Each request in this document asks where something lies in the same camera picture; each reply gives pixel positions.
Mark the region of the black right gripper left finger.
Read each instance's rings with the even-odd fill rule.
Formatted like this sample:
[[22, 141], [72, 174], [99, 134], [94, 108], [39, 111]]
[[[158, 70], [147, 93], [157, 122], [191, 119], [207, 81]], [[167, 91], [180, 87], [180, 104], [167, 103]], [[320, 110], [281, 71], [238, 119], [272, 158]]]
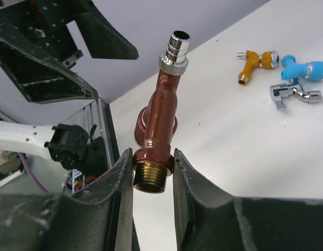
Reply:
[[72, 196], [0, 195], [0, 250], [139, 250], [132, 149]]

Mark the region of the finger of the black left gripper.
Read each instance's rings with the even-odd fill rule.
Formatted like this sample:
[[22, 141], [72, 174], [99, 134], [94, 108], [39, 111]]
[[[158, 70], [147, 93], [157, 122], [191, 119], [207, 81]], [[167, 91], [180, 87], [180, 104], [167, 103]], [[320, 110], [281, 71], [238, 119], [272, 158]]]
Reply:
[[137, 59], [136, 47], [102, 15], [93, 1], [76, 2], [76, 23], [95, 59]]
[[28, 102], [98, 98], [84, 79], [16, 32], [0, 32], [0, 67]]

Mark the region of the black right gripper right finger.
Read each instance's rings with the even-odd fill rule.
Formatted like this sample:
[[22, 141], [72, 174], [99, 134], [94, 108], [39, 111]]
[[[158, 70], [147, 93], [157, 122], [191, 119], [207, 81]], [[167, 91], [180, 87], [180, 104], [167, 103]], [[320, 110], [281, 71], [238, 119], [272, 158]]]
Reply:
[[174, 159], [178, 250], [323, 250], [323, 199], [236, 197]]

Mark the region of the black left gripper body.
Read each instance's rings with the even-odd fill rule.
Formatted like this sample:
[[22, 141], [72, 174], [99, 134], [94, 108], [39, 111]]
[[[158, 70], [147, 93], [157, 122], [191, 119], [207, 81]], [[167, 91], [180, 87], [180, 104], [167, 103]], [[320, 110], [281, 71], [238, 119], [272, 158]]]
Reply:
[[91, 28], [83, 28], [86, 21], [79, 20], [83, 14], [96, 14], [93, 1], [0, 1], [0, 14], [67, 68], [72, 68], [83, 55], [67, 28], [68, 23], [75, 21], [90, 55], [96, 57], [87, 34]]

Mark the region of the brown water faucet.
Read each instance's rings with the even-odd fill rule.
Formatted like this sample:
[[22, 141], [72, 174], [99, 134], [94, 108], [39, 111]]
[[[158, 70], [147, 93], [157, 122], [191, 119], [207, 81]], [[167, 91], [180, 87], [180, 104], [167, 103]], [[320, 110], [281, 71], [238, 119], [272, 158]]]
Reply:
[[171, 141], [177, 129], [177, 88], [188, 66], [190, 35], [171, 33], [159, 57], [159, 73], [149, 103], [138, 114], [134, 131], [139, 149], [133, 155], [133, 186], [142, 192], [163, 193], [166, 179], [174, 172]]

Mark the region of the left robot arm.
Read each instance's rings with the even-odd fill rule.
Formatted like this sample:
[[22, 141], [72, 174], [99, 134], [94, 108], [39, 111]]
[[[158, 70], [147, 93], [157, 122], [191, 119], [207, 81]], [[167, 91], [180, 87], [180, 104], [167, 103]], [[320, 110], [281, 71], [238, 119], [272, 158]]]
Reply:
[[[92, 58], [135, 60], [139, 54], [92, 1], [0, 1], [0, 67], [28, 102], [97, 99], [72, 71], [82, 57], [67, 28], [76, 22]], [[102, 137], [78, 125], [0, 122], [0, 150], [40, 156], [86, 176], [108, 170]]]

